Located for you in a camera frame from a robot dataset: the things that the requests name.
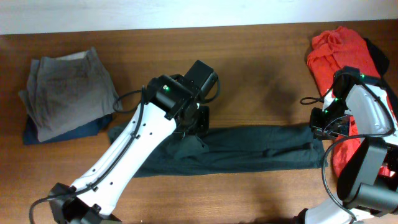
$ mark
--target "pile of clothes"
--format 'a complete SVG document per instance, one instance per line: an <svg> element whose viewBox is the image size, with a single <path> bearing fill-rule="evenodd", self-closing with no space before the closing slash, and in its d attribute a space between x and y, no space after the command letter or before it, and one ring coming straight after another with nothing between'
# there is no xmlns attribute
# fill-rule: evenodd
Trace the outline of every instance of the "pile of clothes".
<svg viewBox="0 0 398 224"><path fill-rule="evenodd" d="M111 122L119 97L94 48L32 60L27 89L19 96L28 114L25 145L97 135Z"/></svg>
<svg viewBox="0 0 398 224"><path fill-rule="evenodd" d="M354 30L339 27L322 32L312 39L313 52L308 55L307 65L313 72L320 94L323 96L333 83L333 75L344 66L360 69L361 73L381 78L389 96L390 109L397 110L398 99L382 79L387 72L389 59L369 39L362 38ZM355 120L351 117L349 135L358 134ZM335 147L333 168L337 176L361 144L359 139L347 140ZM386 167L380 174L389 175Z"/></svg>

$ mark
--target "stack of folded clothes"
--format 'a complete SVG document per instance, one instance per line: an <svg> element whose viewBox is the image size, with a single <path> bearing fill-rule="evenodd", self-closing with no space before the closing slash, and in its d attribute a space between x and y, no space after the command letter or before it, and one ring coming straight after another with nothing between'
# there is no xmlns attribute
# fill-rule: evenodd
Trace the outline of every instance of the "stack of folded clothes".
<svg viewBox="0 0 398 224"><path fill-rule="evenodd" d="M97 135L112 120L119 97L94 48L32 60L27 89L19 96L28 114L26 145Z"/></svg>

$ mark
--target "wood surface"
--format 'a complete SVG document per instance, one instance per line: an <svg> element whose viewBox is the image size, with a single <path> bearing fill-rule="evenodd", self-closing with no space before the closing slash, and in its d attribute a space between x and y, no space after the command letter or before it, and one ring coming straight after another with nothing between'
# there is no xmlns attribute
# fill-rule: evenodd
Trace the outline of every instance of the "wood surface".
<svg viewBox="0 0 398 224"><path fill-rule="evenodd" d="M94 46L121 95L159 75L185 72L196 59L220 76L210 126L307 123L318 96L305 57L310 39L346 26L368 37L391 61L385 78L398 93L398 21L278 24L0 36L0 223L27 223L30 204L61 182L71 184L109 147L105 132L67 142L23 146L30 60ZM137 102L126 100L126 108ZM131 115L118 116L111 126ZM328 172L331 186L334 177ZM327 198L320 169L132 179L113 212L124 223L239 223L291 218ZM37 223L53 223L48 204ZM366 223L397 223L386 215Z"/></svg>

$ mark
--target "folded gray cloth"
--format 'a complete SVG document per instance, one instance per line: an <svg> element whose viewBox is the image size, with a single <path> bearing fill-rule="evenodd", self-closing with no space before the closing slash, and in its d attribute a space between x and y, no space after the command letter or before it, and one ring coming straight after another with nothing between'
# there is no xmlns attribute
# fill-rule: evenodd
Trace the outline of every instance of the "folded gray cloth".
<svg viewBox="0 0 398 224"><path fill-rule="evenodd" d="M40 142L113 113L119 97L94 48L32 60L27 89L19 96L37 126Z"/></svg>

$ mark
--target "red towel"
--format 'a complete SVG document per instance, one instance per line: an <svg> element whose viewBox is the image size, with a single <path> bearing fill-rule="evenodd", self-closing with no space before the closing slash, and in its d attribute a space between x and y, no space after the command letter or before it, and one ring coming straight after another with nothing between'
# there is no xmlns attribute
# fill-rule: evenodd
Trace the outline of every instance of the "red towel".
<svg viewBox="0 0 398 224"><path fill-rule="evenodd" d="M358 68L366 75L380 78L365 40L351 29L339 27L336 30L324 31L312 39L312 48L313 52L308 55L307 64L315 76L321 95L324 95L333 83L334 73L346 65ZM358 129L351 117L349 135L355 134L358 134ZM333 169L337 176L360 144L359 139L351 139L335 147ZM382 169L381 173L389 175L387 169Z"/></svg>

